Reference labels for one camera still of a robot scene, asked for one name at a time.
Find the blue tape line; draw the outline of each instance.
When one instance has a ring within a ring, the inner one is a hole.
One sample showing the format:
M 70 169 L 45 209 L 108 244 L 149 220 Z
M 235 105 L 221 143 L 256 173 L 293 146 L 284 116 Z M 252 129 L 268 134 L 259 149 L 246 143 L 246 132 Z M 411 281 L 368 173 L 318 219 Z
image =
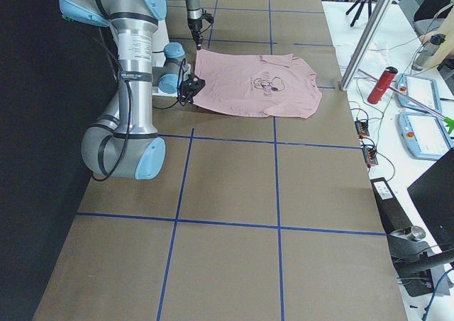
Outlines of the blue tape line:
M 205 9 L 219 9 L 222 11 L 270 11 L 269 9 L 247 9 L 247 8 L 228 8 L 228 7 L 218 7 L 217 1 L 215 7 L 208 7 L 204 6 Z M 167 5 L 170 8 L 182 8 L 185 9 L 186 6 L 176 6 L 176 5 Z M 274 9 L 271 12 L 279 12 L 279 13 L 302 13 L 302 14 L 324 14 L 323 11 L 289 11 L 285 9 Z
M 284 305 L 284 272 L 282 268 L 282 236 L 281 236 L 281 208 L 279 196 L 279 160 L 277 157 L 277 128 L 276 117 L 272 119 L 272 127 L 275 144 L 275 177 L 276 177 L 276 212 L 277 212 L 277 248 L 279 254 L 279 291 L 281 300 L 281 321 L 285 321 L 285 305 Z
M 323 43 L 294 43 L 296 46 L 323 46 L 323 47 L 334 47 L 333 45 L 327 45 Z
M 211 25 L 211 28 L 210 28 L 210 36 L 208 37 L 208 45 L 206 46 L 207 49 L 210 49 L 211 38 L 213 37 L 213 28 L 214 28 L 214 25 L 216 25 L 216 12 L 218 9 L 218 1 L 219 0 L 216 0 L 216 3 L 214 4 L 213 17 L 215 18 L 215 22 L 213 23 L 213 25 Z
M 190 137 L 188 135 L 166 135 L 166 134 L 159 134 L 160 137 L 170 137 L 170 138 L 185 138 L 185 139 L 198 139 L 198 140 L 214 140 L 219 142 L 251 142 L 257 144 L 274 144 L 274 141 L 268 140 L 247 140 L 247 139 L 227 139 L 227 138 L 216 138 L 216 137 L 197 137 L 193 136 Z M 334 149 L 349 149 L 349 150 L 361 150 L 360 146 L 347 146 L 347 145 L 325 145 L 325 144 L 312 144 L 307 142 L 278 142 L 278 145 L 291 145 L 291 146 L 309 146 L 309 147 L 330 147 Z
M 361 146 L 342 146 L 342 145 L 323 145 L 323 144 L 304 144 L 304 146 L 312 147 L 331 147 L 333 149 L 349 149 L 349 150 L 361 150 Z
M 222 39 L 211 39 L 211 41 L 220 42 L 220 43 L 258 43 L 258 44 L 270 43 L 269 41 L 222 40 Z
M 271 19 L 271 0 L 268 0 L 268 18 L 270 20 L 270 54 L 272 55 L 272 19 Z
M 262 229 L 278 229 L 277 225 L 266 225 L 266 224 L 248 224 L 248 223 L 231 223 L 231 222 L 219 222 L 215 220 L 188 220 L 165 217 L 150 217 L 150 216 L 139 216 L 139 215 L 119 215 L 113 213 L 76 213 L 80 216 L 89 217 L 106 217 L 106 218 L 124 218 L 131 220 L 157 220 L 164 222 L 179 222 L 179 223 L 194 223 L 194 224 L 209 224 L 209 225 L 225 225 L 232 227 L 258 227 Z M 320 229 L 312 227 L 288 227 L 281 225 L 281 230 L 294 230 L 294 231 L 308 231 L 308 232 L 328 232 L 334 234 L 351 234 L 351 235 L 373 235 L 373 236 L 385 236 L 382 232 L 371 232 L 371 231 L 352 231 L 352 230 L 336 230 L 336 229 Z
M 150 216 L 134 216 L 134 215 L 117 215 L 113 213 L 76 213 L 79 216 L 94 216 L 94 217 L 109 217 L 109 218 L 124 218 L 129 220 L 161 220 L 165 222 L 174 222 L 174 218 L 165 217 L 150 217 Z
M 157 316 L 156 316 L 156 320 L 157 321 L 161 320 L 161 313 L 162 313 L 162 306 L 163 306 L 163 303 L 164 303 L 165 289 L 166 289 L 166 286 L 167 286 L 167 279 L 168 279 L 169 270 L 170 270 L 170 262 L 172 261 L 172 253 L 173 253 L 173 247 L 174 247 L 174 243 L 175 243 L 175 235 L 177 234 L 177 224 L 178 224 L 178 217 L 179 217 L 179 209 L 181 208 L 181 205 L 182 205 L 183 192 L 184 192 L 184 183 L 186 181 L 187 168 L 189 166 L 189 158 L 191 157 L 191 148 L 192 148 L 192 138 L 193 137 L 194 137 L 194 129 L 192 129 L 192 131 L 191 131 L 191 139 L 189 140 L 189 146 L 187 148 L 186 164 L 184 165 L 182 187 L 181 187 L 181 189 L 179 191 L 177 213 L 175 215 L 175 221 L 174 221 L 174 224 L 173 224 L 173 231 L 172 231 L 172 238 L 170 240 L 169 254 L 167 256 L 167 264 L 165 266 L 164 280 L 162 282 L 161 297 L 160 297 L 160 301 L 159 301 L 159 307 L 157 309 Z
M 258 227 L 258 228 L 261 228 L 261 229 L 277 229 L 276 225 L 217 222 L 217 221 L 214 221 L 214 220 L 183 220 L 183 219 L 179 219 L 178 222 L 179 223 L 193 223 L 193 224 L 207 224 L 207 225 L 225 225 L 225 226 L 229 226 L 229 227 Z
M 214 137 L 194 137 L 194 139 L 199 140 L 216 140 L 219 142 L 252 142 L 252 143 L 259 143 L 259 144 L 274 144 L 274 142 L 266 141 L 266 140 L 247 140 L 247 139 L 224 139 L 224 138 L 214 138 Z
M 312 228 L 312 227 L 281 227 L 281 229 L 294 230 L 294 231 L 325 232 L 325 233 L 330 233 L 330 234 L 386 236 L 386 233 L 384 233 L 384 232 L 373 232 L 373 231 L 318 229 L 318 228 Z
M 302 14 L 325 14 L 323 11 L 286 11 L 284 9 L 281 10 L 274 10 L 280 13 L 302 13 Z

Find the red cylinder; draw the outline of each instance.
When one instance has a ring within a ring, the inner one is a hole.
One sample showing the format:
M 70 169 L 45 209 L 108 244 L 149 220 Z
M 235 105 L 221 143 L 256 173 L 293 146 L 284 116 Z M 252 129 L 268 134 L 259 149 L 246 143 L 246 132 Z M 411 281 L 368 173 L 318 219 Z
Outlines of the red cylinder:
M 394 67 L 387 67 L 384 69 L 382 76 L 378 79 L 377 83 L 375 84 L 374 89 L 370 92 L 369 96 L 367 97 L 367 101 L 370 103 L 378 103 L 378 101 L 382 98 L 385 91 L 388 89 L 389 85 L 394 80 L 394 77 L 397 74 L 397 69 Z

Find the black monitor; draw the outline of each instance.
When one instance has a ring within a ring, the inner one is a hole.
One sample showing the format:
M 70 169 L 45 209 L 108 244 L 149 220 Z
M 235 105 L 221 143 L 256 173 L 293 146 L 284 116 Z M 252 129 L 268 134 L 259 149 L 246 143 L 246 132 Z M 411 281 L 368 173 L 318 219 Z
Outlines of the black monitor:
M 443 251 L 454 244 L 454 149 L 408 187 L 428 231 Z
M 403 282 L 409 295 L 418 296 L 433 291 L 445 273 L 444 264 L 454 265 L 454 149 L 415 180 L 408 192 L 427 231 L 442 250 L 435 254 L 424 241 L 388 235 L 394 267 L 400 278 L 414 278 Z M 448 280 L 437 292 L 449 295 Z

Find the label sticker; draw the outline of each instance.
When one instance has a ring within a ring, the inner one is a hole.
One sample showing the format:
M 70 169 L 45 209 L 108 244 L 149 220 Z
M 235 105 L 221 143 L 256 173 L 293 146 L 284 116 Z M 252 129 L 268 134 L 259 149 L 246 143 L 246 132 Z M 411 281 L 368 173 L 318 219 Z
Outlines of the label sticker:
M 151 62 L 151 38 L 139 34 L 118 34 L 118 58 Z
M 392 193 L 386 186 L 386 183 L 383 181 L 376 181 L 374 183 L 375 188 L 377 189 L 378 194 L 380 197 L 385 200 L 385 199 L 390 199 L 392 198 Z

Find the metal pole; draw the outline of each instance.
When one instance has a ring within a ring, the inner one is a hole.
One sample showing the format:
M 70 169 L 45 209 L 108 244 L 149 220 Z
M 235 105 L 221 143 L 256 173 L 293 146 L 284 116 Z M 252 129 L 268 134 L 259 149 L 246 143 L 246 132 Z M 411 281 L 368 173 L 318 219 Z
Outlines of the metal pole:
M 366 28 L 361 35 L 358 46 L 356 47 L 355 52 L 353 53 L 352 59 L 347 66 L 345 74 L 340 82 L 340 89 L 346 91 L 350 86 L 353 76 L 356 73 L 364 55 L 369 48 L 372 39 L 374 38 L 375 33 L 377 32 L 378 26 L 382 22 L 384 15 L 387 12 L 389 5 L 392 3 L 392 0 L 378 0 L 377 5 L 375 6 L 374 11 L 367 22 Z

